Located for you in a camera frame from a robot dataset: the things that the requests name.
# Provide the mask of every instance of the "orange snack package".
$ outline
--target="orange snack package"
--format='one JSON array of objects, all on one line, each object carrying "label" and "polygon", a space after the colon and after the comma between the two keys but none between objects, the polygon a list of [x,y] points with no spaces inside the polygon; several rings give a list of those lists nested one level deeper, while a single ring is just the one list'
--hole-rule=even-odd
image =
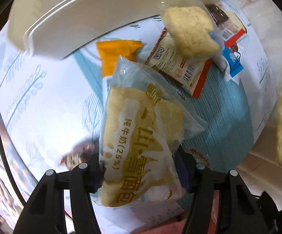
[{"label": "orange snack package", "polygon": [[141,46],[142,42],[136,40],[111,40],[97,42],[97,49],[102,60],[102,88],[104,105],[110,91],[110,82],[119,56],[121,55],[130,61],[136,62],[137,50]]}]

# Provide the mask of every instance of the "barcode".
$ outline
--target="barcode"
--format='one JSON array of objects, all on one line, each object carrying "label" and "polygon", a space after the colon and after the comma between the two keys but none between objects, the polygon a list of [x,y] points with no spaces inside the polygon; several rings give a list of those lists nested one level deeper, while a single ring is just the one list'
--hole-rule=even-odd
[{"label": "barcode", "polygon": [[192,75],[194,74],[194,71],[195,71],[195,67],[189,65],[187,67],[187,71],[184,73],[184,76],[183,76],[184,81],[188,83],[191,80]]},{"label": "barcode", "polygon": [[234,35],[233,32],[231,32],[228,29],[225,29],[225,30],[223,30],[221,32],[222,32],[222,37],[223,37],[224,41],[227,41],[229,38],[231,38]]},{"label": "barcode", "polygon": [[110,89],[111,89],[111,87],[110,87],[110,85],[111,85],[111,79],[112,79],[111,77],[106,79],[106,91],[107,91],[107,92],[109,92]]}]

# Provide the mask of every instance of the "silver screw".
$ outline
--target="silver screw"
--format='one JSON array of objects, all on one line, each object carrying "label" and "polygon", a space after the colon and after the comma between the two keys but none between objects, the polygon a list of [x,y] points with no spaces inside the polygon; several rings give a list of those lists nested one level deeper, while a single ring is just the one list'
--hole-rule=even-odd
[{"label": "silver screw", "polygon": [[47,170],[46,172],[45,172],[45,175],[47,175],[47,176],[51,176],[52,174],[54,173],[54,170]]},{"label": "silver screw", "polygon": [[231,170],[230,171],[230,174],[234,177],[236,177],[238,175],[237,171],[236,170]]},{"label": "silver screw", "polygon": [[88,165],[86,163],[81,163],[78,166],[79,166],[79,169],[85,169],[85,168],[87,168]]},{"label": "silver screw", "polygon": [[202,163],[198,163],[196,165],[196,168],[198,168],[199,170],[204,170],[205,169],[205,165],[203,165]]}]

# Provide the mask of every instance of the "black cable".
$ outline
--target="black cable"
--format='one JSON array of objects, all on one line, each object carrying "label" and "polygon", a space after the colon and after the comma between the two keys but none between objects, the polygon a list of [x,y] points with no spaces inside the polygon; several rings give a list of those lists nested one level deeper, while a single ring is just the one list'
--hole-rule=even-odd
[{"label": "black cable", "polygon": [[8,163],[8,160],[6,158],[6,155],[5,155],[5,151],[4,151],[4,148],[3,148],[3,144],[2,144],[2,139],[1,139],[1,135],[0,135],[0,156],[1,156],[1,159],[2,159],[2,163],[3,163],[3,166],[5,168],[5,171],[6,171],[6,174],[11,182],[11,185],[17,195],[17,197],[19,198],[20,202],[23,204],[23,206],[26,205],[26,201],[24,200],[24,197],[22,196],[15,180],[14,180],[14,177],[11,173],[11,169],[9,167],[9,163]]}]

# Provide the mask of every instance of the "white snowflake print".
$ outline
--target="white snowflake print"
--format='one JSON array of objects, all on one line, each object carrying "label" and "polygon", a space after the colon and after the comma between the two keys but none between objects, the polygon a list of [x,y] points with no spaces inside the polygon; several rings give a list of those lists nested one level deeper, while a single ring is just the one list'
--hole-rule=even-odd
[{"label": "white snowflake print", "polygon": [[229,54],[229,56],[230,56],[230,59],[234,62],[234,61],[236,61],[236,57],[235,57],[235,55],[233,54],[233,53],[230,53]]}]

